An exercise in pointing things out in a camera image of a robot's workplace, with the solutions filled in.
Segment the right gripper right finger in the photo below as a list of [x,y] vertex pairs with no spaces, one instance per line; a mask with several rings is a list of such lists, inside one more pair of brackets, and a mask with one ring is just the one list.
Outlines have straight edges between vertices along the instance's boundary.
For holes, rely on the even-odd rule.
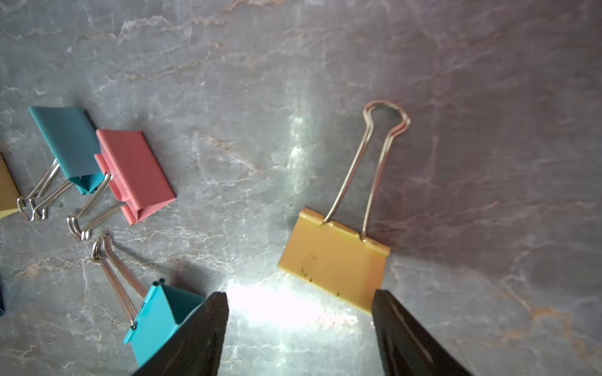
[[372,318],[384,374],[470,374],[389,291],[376,291]]

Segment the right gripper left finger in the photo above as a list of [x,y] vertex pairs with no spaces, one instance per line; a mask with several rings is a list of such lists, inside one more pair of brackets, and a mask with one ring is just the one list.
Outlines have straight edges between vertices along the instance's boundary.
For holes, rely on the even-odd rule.
[[214,292],[135,375],[216,375],[229,318],[227,294]]

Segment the pink binder clip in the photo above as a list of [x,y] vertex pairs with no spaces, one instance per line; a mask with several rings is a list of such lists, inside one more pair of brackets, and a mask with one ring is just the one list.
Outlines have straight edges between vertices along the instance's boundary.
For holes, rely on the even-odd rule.
[[[101,184],[78,214],[67,217],[71,235],[80,241],[89,240],[94,227],[118,212],[131,226],[177,199],[141,131],[101,129],[97,131],[97,138],[100,152],[94,158],[102,172]],[[80,227],[79,220],[88,214],[107,189],[119,206]]]

